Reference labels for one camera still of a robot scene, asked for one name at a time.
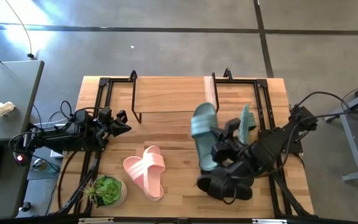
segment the teal slide sandal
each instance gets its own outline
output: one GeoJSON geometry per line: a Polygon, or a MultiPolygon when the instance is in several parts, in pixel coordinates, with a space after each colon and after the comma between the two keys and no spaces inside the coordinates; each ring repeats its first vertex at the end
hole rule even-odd
{"type": "Polygon", "coordinates": [[[216,163],[212,160],[211,149],[217,139],[209,127],[218,127],[216,111],[211,103],[202,103],[191,119],[191,137],[195,140],[198,165],[203,171],[211,171],[216,167],[216,163]]]}
{"type": "Polygon", "coordinates": [[[255,117],[249,112],[249,105],[245,105],[241,113],[241,123],[239,127],[239,140],[243,144],[249,144],[248,133],[256,128],[255,117]]]}

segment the pink slide sandal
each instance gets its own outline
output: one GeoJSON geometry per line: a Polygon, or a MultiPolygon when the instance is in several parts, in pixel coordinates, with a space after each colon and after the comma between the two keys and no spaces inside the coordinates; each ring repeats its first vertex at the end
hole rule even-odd
{"type": "Polygon", "coordinates": [[[165,163],[160,148],[158,146],[148,147],[143,153],[143,181],[146,195],[152,198],[163,196],[161,174],[164,171],[165,163]]]}
{"type": "Polygon", "coordinates": [[[124,170],[151,201],[158,201],[164,195],[161,186],[161,173],[165,170],[163,157],[157,146],[151,146],[144,152],[144,158],[130,156],[123,162],[124,170]]]}

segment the gray floor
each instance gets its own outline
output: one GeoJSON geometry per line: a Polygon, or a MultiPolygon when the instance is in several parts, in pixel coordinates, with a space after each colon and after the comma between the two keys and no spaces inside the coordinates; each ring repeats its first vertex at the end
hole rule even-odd
{"type": "MultiPolygon", "coordinates": [[[[99,0],[14,1],[26,24],[96,27],[192,27],[257,29],[252,0],[99,0]]],[[[358,30],[358,0],[260,0],[266,29],[358,30]]],[[[17,23],[0,1],[0,22],[17,23]]],[[[84,75],[209,75],[230,67],[236,77],[266,77],[259,34],[161,32],[29,32],[33,51],[45,61],[35,100],[46,121],[62,100],[72,105],[84,75]]],[[[266,36],[275,77],[285,79],[295,104],[312,91],[343,96],[358,87],[358,35],[266,36]]],[[[28,42],[20,27],[0,30],[0,59],[27,60],[28,42]]],[[[339,103],[315,96],[305,105],[328,113],[339,103]]],[[[325,218],[358,221],[358,181],[341,175],[356,171],[340,121],[319,122],[302,141],[306,175],[315,213],[325,218]]],[[[46,212],[51,179],[32,180],[26,200],[46,212]]]]}

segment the wooden tabletop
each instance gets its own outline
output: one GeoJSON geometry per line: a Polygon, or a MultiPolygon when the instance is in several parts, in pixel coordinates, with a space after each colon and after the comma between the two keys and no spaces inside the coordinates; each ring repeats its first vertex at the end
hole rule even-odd
{"type": "MultiPolygon", "coordinates": [[[[100,77],[84,77],[77,109],[94,106],[100,77]]],[[[272,102],[276,126],[288,122],[288,99],[284,81],[281,78],[268,78],[268,88],[272,102]]],[[[250,84],[218,84],[220,109],[218,111],[219,127],[226,121],[240,117],[245,104],[250,105],[258,121],[254,87],[250,84]]],[[[204,217],[204,218],[252,218],[273,217],[272,199],[267,177],[255,180],[252,186],[253,197],[248,201],[236,200],[226,205],[199,190],[196,179],[200,174],[195,144],[190,134],[192,112],[147,113],[142,115],[142,124],[138,124],[131,113],[132,84],[115,83],[112,88],[110,108],[113,116],[119,110],[126,110],[128,125],[132,130],[116,138],[110,137],[106,151],[102,153],[99,174],[115,175],[122,179],[128,188],[126,201],[117,208],[94,208],[92,216],[109,217],[204,217]],[[157,145],[162,150],[166,171],[162,174],[162,186],[165,191],[163,199],[151,202],[136,186],[122,168],[122,162],[129,156],[142,156],[144,149],[157,145]]],[[[256,140],[257,128],[250,132],[250,140],[256,140]]],[[[62,203],[65,203],[78,186],[84,154],[79,152],[68,164],[62,180],[62,203]]],[[[290,155],[285,165],[288,188],[302,204],[313,213],[308,184],[302,163],[290,155]]],[[[283,209],[281,192],[278,192],[280,207],[283,209]]],[[[55,194],[51,212],[57,210],[55,194]]]]}

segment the green succulent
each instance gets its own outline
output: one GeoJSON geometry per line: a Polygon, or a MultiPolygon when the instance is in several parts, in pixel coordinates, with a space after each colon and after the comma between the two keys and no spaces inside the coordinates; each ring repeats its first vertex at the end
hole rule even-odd
{"type": "Polygon", "coordinates": [[[119,180],[101,176],[96,179],[93,186],[84,190],[87,197],[93,199],[97,206],[110,205],[121,196],[122,184],[119,180]]]}

